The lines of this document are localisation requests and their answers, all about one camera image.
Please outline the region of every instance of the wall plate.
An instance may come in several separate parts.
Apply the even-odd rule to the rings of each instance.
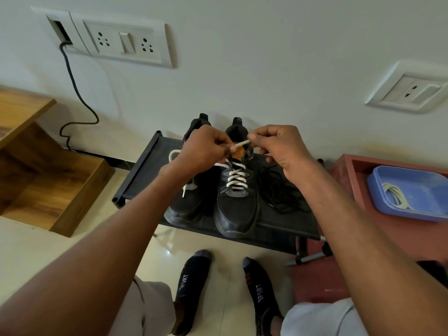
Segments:
[[[92,56],[172,68],[165,22],[121,15],[70,15]]]
[[[402,60],[368,97],[366,105],[424,113],[448,95],[448,67]]]
[[[86,46],[82,42],[81,37],[76,30],[72,18],[68,11],[53,10],[45,8],[31,7],[31,10],[37,16],[38,22],[42,29],[47,34],[50,41],[55,47],[59,49],[59,45],[66,41],[60,28],[57,26],[56,21],[60,22],[65,32],[68,34],[70,41],[73,45],[65,46],[65,51],[71,53],[81,53],[91,55]]]

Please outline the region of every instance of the person's left hand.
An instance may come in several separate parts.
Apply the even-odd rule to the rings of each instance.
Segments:
[[[182,152],[171,162],[197,175],[210,169],[215,163],[224,163],[226,157],[236,151],[227,134],[210,125],[193,130],[182,147]]]

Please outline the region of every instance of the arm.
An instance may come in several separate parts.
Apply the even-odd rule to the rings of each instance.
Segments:
[[[231,143],[211,126],[193,131],[146,189],[3,304],[0,335],[107,335],[171,199]]]
[[[422,270],[311,157],[295,126],[248,138],[302,192],[330,244],[369,335],[445,335],[448,290]]]

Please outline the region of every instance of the blue container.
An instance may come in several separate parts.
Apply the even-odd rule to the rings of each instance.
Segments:
[[[384,192],[383,183],[398,186],[413,210],[397,208],[392,194]],[[367,177],[367,185],[380,212],[434,222],[448,220],[448,179],[443,175],[382,165]]]

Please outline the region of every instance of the tiled floor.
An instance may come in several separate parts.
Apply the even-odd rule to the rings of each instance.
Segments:
[[[116,211],[111,198],[127,173],[116,170],[71,238],[0,218],[0,304]],[[292,306],[291,281],[288,268],[283,266],[290,255],[162,225],[156,233],[158,237],[149,243],[137,275],[143,280],[165,282],[173,293],[185,261],[195,251],[209,249],[214,253],[191,335],[255,335],[255,313],[241,267],[245,256],[259,260],[266,268],[282,313]]]

